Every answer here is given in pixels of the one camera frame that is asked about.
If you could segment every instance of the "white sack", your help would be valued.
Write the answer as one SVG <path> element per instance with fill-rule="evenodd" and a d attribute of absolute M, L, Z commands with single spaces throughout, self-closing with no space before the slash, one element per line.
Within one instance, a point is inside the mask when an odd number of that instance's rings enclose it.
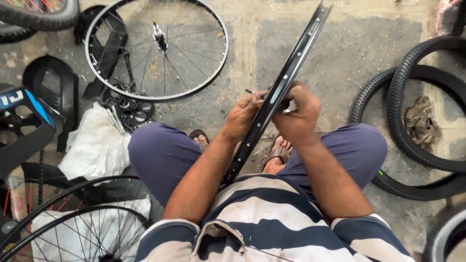
<path fill-rule="evenodd" d="M 107 111 L 95 102 L 82 116 L 79 128 L 69 134 L 67 154 L 58 167 L 68 180 L 120 175 L 130 165 L 130 138 L 112 126 Z"/>

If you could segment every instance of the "dirty floor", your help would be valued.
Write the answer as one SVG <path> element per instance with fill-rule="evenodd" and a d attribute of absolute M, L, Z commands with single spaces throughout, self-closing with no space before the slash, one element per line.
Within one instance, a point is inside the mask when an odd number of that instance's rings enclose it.
<path fill-rule="evenodd" d="M 208 0 L 226 24 L 229 51 L 220 75 L 194 96 L 156 104 L 154 120 L 183 131 L 203 129 L 211 138 L 225 122 L 225 114 L 244 96 L 245 88 L 264 90 L 278 74 L 302 29 L 317 7 L 318 0 Z M 82 0 L 82 10 L 96 4 Z M 305 82 L 320 98 L 322 110 L 316 128 L 328 132 L 346 125 L 353 99 L 376 74 L 397 65 L 418 43 L 428 39 L 438 0 L 325 0 L 333 10 L 309 53 L 297 80 Z M 18 44 L 0 46 L 3 53 L 0 77 L 4 82 L 20 84 L 24 68 L 35 58 L 49 54 L 63 59 L 80 76 L 83 94 L 94 76 L 84 57 L 83 45 L 74 44 L 72 30 L 58 33 L 39 32 Z M 447 52 L 435 52 L 421 61 L 455 73 L 466 80 L 466 63 Z M 432 101 L 434 119 L 443 137 L 434 153 L 448 159 L 465 159 L 466 137 L 462 131 L 466 118 L 459 107 L 438 88 L 412 81 L 405 93 L 405 106 L 412 106 L 420 95 Z M 390 138 L 384 115 L 384 92 L 372 99 L 363 122 L 378 128 L 386 137 L 389 155 L 383 169 L 394 178 L 415 185 L 444 176 L 428 170 L 403 155 Z M 80 112 L 92 102 L 80 99 Z M 257 172 L 277 130 L 270 124 L 241 173 Z M 57 164 L 50 146 L 46 162 Z M 393 231 L 419 260 L 426 234 L 436 216 L 447 205 L 456 205 L 461 196 L 432 202 L 405 200 L 385 193 L 374 185 L 364 193 Z"/>

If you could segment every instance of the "brown sandal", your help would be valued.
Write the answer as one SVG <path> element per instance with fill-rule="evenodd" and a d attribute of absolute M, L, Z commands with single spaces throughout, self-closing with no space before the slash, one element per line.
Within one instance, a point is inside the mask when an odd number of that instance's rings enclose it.
<path fill-rule="evenodd" d="M 203 135 L 206 138 L 206 141 L 207 141 L 207 145 L 203 144 L 203 143 L 199 144 L 199 147 L 201 148 L 201 151 L 204 152 L 207 149 L 207 146 L 210 143 L 209 138 L 207 137 L 206 133 L 204 133 L 204 131 L 202 131 L 201 129 L 195 129 L 189 134 L 189 138 L 191 138 L 192 140 L 194 140 L 195 138 L 199 139 L 200 135 Z"/>
<path fill-rule="evenodd" d="M 267 159 L 265 160 L 264 166 L 262 167 L 262 171 L 264 171 L 265 166 L 267 163 L 272 159 L 272 158 L 280 158 L 283 164 L 286 164 L 289 158 L 288 152 L 285 150 L 285 147 L 280 145 L 279 147 L 272 149 L 275 145 L 275 142 L 277 142 L 277 138 L 281 136 L 280 134 L 275 137 L 274 141 L 272 142 L 272 146 L 270 147 L 270 151 L 268 153 Z"/>

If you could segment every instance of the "navy and white striped shirt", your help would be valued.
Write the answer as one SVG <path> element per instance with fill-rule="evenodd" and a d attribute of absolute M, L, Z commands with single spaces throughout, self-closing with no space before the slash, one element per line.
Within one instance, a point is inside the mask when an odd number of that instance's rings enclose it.
<path fill-rule="evenodd" d="M 414 262 L 377 214 L 331 225 L 306 193 L 270 174 L 222 190 L 202 222 L 161 220 L 141 237 L 136 261 Z"/>

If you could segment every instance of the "black tire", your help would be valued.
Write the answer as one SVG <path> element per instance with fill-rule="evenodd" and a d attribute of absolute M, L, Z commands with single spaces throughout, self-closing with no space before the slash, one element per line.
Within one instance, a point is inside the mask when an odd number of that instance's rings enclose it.
<path fill-rule="evenodd" d="M 466 204 L 443 216 L 427 237 L 422 262 L 444 262 L 466 239 Z"/>
<path fill-rule="evenodd" d="M 466 173 L 466 161 L 454 161 L 439 158 L 418 146 L 405 131 L 401 119 L 401 103 L 403 93 L 409 75 L 413 67 L 426 55 L 437 50 L 460 50 L 466 49 L 466 39 L 455 36 L 441 36 L 420 43 L 413 48 L 398 66 L 391 81 L 388 92 L 387 118 L 391 136 L 397 144 L 397 147 L 409 158 L 424 166 L 435 169 Z M 466 97 L 466 89 L 458 90 L 457 94 Z"/>
<path fill-rule="evenodd" d="M 395 71 L 396 68 L 388 69 L 374 77 L 364 86 L 351 107 L 349 124 L 361 122 L 367 103 L 378 90 L 388 86 Z M 418 79 L 441 88 L 453 97 L 463 112 L 466 112 L 466 96 L 464 92 L 461 92 L 462 90 L 466 90 L 466 83 L 461 79 L 438 68 L 425 65 L 414 66 L 409 78 Z M 372 180 L 372 183 L 393 195 L 418 201 L 443 199 L 466 191 L 466 175 L 458 173 L 451 174 L 428 185 L 407 186 L 380 170 Z"/>
<path fill-rule="evenodd" d="M 0 44 L 10 44 L 33 36 L 36 31 L 9 24 L 0 25 Z"/>
<path fill-rule="evenodd" d="M 2 21 L 36 31 L 61 31 L 75 26 L 79 18 L 79 1 L 66 0 L 59 12 L 35 12 L 0 1 Z"/>

